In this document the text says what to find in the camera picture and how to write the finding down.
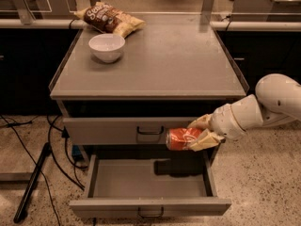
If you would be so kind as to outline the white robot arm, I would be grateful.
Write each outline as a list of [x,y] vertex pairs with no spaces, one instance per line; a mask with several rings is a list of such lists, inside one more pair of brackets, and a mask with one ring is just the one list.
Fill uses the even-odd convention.
[[255,87],[255,94],[218,107],[191,122],[189,128],[202,131],[187,147],[201,151],[217,146],[224,139],[236,139],[248,129],[273,127],[301,121],[301,85],[283,74],[264,76]]

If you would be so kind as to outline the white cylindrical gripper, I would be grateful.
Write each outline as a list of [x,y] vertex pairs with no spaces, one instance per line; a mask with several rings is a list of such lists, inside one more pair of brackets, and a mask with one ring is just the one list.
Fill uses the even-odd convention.
[[225,141],[225,137],[236,139],[245,133],[235,119],[230,104],[218,107],[212,115],[205,114],[195,119],[188,124],[188,128],[204,130],[194,141],[187,145],[194,152],[218,146]]

